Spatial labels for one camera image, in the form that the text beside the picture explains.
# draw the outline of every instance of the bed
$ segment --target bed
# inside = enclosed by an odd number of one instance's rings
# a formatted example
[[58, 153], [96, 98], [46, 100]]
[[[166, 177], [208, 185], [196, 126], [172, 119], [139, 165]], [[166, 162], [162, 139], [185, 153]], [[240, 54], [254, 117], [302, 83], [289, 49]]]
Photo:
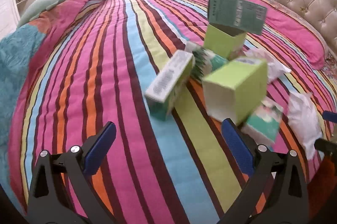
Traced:
[[[333, 124], [321, 114], [337, 111], [337, 0], [250, 1], [268, 13], [262, 35], [248, 34], [244, 50], [264, 48], [292, 70], [267, 89], [285, 108], [273, 150], [296, 150], [310, 182], [322, 155], [307, 160], [288, 125], [287, 104], [290, 90], [312, 92], [323, 137], [331, 138]], [[67, 0], [2, 40], [0, 183], [17, 208], [27, 207], [42, 150], [68, 151], [110, 120], [117, 138], [90, 182], [119, 223], [217, 223], [249, 177], [221, 124], [207, 115], [202, 86], [189, 80], [166, 121], [149, 115], [143, 97], [177, 49], [203, 44], [207, 4]], [[66, 175], [64, 181], [84, 214]]]

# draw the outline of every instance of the blue gripper pad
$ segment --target blue gripper pad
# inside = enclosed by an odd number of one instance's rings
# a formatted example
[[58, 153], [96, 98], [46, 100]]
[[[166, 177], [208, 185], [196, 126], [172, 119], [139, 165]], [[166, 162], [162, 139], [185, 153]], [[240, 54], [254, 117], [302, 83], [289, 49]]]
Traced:
[[323, 120], [327, 120], [333, 123], [337, 123], [337, 114], [329, 111], [323, 111]]
[[107, 155], [112, 143], [116, 139], [116, 126], [110, 122], [84, 159], [83, 175], [95, 175]]
[[254, 174], [254, 156], [236, 130], [238, 129], [230, 119], [225, 119], [222, 122], [221, 132], [227, 146], [241, 172], [251, 177]]

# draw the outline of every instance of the bedroom door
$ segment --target bedroom door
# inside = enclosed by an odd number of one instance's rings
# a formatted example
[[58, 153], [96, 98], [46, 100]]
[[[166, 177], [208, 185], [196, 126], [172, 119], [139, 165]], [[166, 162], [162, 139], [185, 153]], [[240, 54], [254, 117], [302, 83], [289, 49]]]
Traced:
[[0, 0], [0, 40], [15, 31], [19, 20], [15, 0]]

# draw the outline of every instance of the cardboard box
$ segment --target cardboard box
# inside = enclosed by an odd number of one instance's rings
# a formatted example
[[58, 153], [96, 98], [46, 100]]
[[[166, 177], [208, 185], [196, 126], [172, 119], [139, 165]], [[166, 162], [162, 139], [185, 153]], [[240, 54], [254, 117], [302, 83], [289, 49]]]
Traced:
[[232, 60], [241, 50], [247, 32], [260, 35], [267, 8], [246, 0], [209, 0], [204, 47]]
[[238, 125], [266, 96], [267, 63], [240, 57], [204, 77], [202, 84], [208, 115]]
[[246, 120], [241, 131], [252, 137], [257, 144], [272, 146], [280, 129], [283, 108], [265, 97]]
[[232, 60], [242, 49], [247, 32], [221, 24], [209, 24], [205, 35], [203, 47], [215, 54]]
[[192, 53], [177, 50], [145, 92], [150, 114], [165, 120], [188, 80], [195, 60]]

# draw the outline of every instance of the pillow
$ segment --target pillow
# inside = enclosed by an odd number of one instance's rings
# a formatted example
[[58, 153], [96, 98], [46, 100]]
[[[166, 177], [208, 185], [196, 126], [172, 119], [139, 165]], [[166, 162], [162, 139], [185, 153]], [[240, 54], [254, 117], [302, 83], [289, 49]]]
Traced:
[[291, 16], [285, 6], [272, 5], [273, 0], [247, 0], [267, 8], [265, 23], [282, 33], [291, 43], [300, 48], [306, 55], [311, 67], [316, 70], [323, 68], [325, 63], [325, 41], [319, 39], [311, 28], [307, 27], [301, 18]]
[[60, 3], [63, 3], [65, 0], [35, 0], [23, 13], [17, 28], [37, 19], [40, 13], [51, 10]]

